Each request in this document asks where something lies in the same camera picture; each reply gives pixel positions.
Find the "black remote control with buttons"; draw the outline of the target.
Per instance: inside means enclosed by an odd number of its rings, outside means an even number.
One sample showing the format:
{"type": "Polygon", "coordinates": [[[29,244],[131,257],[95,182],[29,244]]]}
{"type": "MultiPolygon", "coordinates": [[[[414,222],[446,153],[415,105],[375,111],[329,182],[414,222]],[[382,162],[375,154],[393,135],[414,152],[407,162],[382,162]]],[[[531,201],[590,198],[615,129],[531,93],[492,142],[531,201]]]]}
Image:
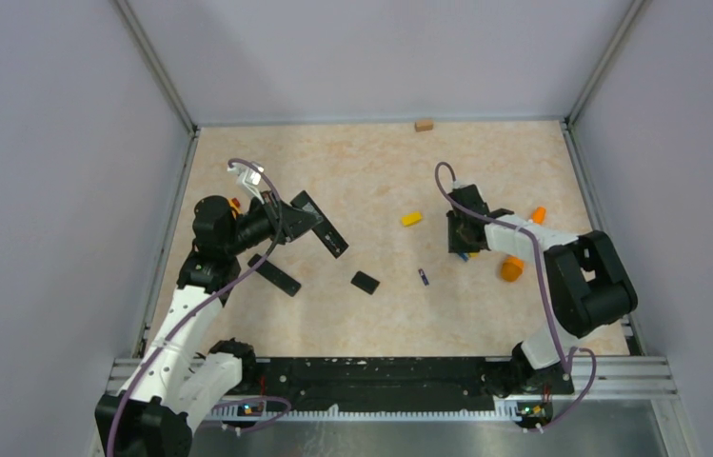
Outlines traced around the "black remote control with buttons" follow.
{"type": "Polygon", "coordinates": [[[349,244],[305,190],[298,193],[290,201],[290,204],[297,209],[314,213],[322,218],[322,221],[312,231],[334,258],[338,259],[346,252],[349,244]]]}

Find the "black battery cover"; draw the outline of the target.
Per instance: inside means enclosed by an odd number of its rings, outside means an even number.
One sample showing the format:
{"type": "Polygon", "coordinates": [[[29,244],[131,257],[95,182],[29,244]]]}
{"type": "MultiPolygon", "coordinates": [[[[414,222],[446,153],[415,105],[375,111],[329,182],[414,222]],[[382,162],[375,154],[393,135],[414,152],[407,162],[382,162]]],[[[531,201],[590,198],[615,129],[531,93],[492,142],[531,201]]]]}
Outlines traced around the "black battery cover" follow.
{"type": "Polygon", "coordinates": [[[350,283],[369,295],[374,294],[376,289],[380,286],[380,282],[377,279],[360,270],[354,274],[350,283]]]}

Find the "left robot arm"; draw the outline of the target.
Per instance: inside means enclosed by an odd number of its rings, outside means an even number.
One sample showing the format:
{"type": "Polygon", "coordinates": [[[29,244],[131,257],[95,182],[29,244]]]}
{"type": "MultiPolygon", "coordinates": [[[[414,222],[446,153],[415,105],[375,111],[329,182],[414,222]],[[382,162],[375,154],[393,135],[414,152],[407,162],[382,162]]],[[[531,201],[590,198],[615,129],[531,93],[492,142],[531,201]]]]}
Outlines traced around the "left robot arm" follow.
{"type": "Polygon", "coordinates": [[[106,455],[187,456],[196,429],[222,397],[254,388],[258,369],[246,359],[211,353],[194,368],[194,355],[232,289],[248,275],[239,255],[266,240],[290,243],[324,220],[311,206],[294,207],[268,191],[246,212],[219,195],[195,206],[194,239],[166,318],[132,375],[96,406],[106,455]]]}

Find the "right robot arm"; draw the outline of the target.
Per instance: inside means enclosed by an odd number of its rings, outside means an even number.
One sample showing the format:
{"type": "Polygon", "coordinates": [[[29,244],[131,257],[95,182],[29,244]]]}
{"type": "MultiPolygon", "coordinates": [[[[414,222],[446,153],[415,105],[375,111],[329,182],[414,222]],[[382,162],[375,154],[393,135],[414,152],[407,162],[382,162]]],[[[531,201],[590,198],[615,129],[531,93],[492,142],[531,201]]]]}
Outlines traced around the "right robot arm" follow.
{"type": "Polygon", "coordinates": [[[490,210],[474,185],[456,184],[446,198],[452,205],[446,214],[449,251],[495,250],[531,263],[537,273],[545,323],[487,375],[494,395],[535,392],[566,380],[584,338],[637,307],[636,290],[605,232],[565,233],[508,209],[490,210]]]}

